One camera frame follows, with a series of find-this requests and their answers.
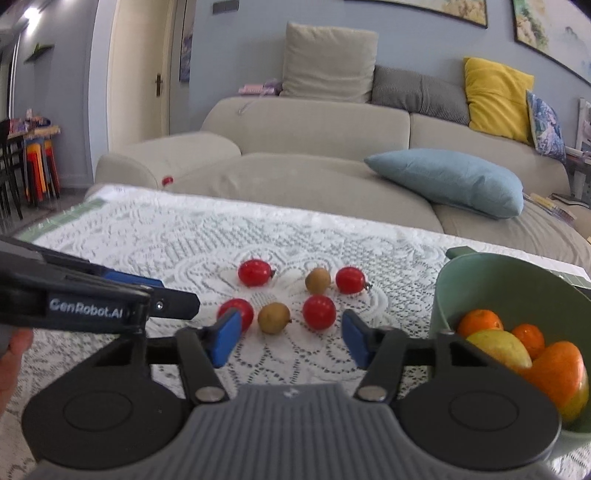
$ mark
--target light blue pillow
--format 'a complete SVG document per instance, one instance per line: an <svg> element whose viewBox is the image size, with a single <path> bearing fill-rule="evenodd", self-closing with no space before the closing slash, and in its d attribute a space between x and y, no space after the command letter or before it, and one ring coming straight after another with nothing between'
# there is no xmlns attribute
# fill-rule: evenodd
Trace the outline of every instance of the light blue pillow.
<svg viewBox="0 0 591 480"><path fill-rule="evenodd" d="M479 157L413 148L372 155L365 163L433 203L494 218L511 218L523 210L523 185L517 175Z"/></svg>

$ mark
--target painting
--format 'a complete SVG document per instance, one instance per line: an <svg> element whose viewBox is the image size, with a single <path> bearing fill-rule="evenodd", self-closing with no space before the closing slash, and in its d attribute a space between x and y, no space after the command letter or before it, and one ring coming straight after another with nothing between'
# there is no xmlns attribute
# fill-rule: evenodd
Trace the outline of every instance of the painting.
<svg viewBox="0 0 591 480"><path fill-rule="evenodd" d="M471 22L480 27L488 27L488 16L486 14L486 0L367 0L384 2L388 4L406 5L408 7L431 10L433 12L447 15Z"/></svg>
<svg viewBox="0 0 591 480"><path fill-rule="evenodd" d="M577 130L577 150L591 150L591 103L584 98L579 99L579 128Z"/></svg>
<svg viewBox="0 0 591 480"><path fill-rule="evenodd" d="M197 0L186 0L181 40L181 65L178 81L186 83L191 78L191 50L193 48L193 24Z"/></svg>
<svg viewBox="0 0 591 480"><path fill-rule="evenodd" d="M513 0L515 39L591 84L591 20L570 0Z"/></svg>

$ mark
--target light switch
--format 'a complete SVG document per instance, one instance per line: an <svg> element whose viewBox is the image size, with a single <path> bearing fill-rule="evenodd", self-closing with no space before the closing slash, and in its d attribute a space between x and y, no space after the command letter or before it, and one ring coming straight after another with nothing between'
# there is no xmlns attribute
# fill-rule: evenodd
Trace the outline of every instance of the light switch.
<svg viewBox="0 0 591 480"><path fill-rule="evenodd" d="M213 4L213 14L224 14L227 12L235 12L240 6L240 0L225 0L223 2L215 2Z"/></svg>

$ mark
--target red cherry tomato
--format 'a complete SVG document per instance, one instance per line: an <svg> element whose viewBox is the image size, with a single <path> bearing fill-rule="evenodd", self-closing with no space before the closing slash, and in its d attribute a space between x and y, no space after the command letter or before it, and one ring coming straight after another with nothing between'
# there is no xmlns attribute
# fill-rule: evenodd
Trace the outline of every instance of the red cherry tomato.
<svg viewBox="0 0 591 480"><path fill-rule="evenodd" d="M247 287L262 287L275 272L263 260L247 260L238 268L238 278Z"/></svg>
<svg viewBox="0 0 591 480"><path fill-rule="evenodd" d="M341 293L353 295L362 290L369 290L363 272L355 267L343 267L336 273L335 283Z"/></svg>
<svg viewBox="0 0 591 480"><path fill-rule="evenodd" d="M304 320L313 330L325 330L336 320L336 307L324 295L312 295L301 310Z"/></svg>
<svg viewBox="0 0 591 480"><path fill-rule="evenodd" d="M219 307L216 318L220 318L229 309L240 310L240 316L242 317L242 332L246 332L252 323L252 319L255 317L255 310L252 308L252 305L243 299L228 300Z"/></svg>

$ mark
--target sofa armrest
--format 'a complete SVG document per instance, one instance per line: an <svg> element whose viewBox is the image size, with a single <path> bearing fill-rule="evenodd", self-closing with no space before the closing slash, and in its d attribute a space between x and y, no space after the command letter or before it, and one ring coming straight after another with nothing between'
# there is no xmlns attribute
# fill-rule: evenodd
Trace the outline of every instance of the sofa armrest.
<svg viewBox="0 0 591 480"><path fill-rule="evenodd" d="M161 190L164 177L179 178L205 165L239 157L240 149L209 132L158 138L103 155L95 183L120 183Z"/></svg>

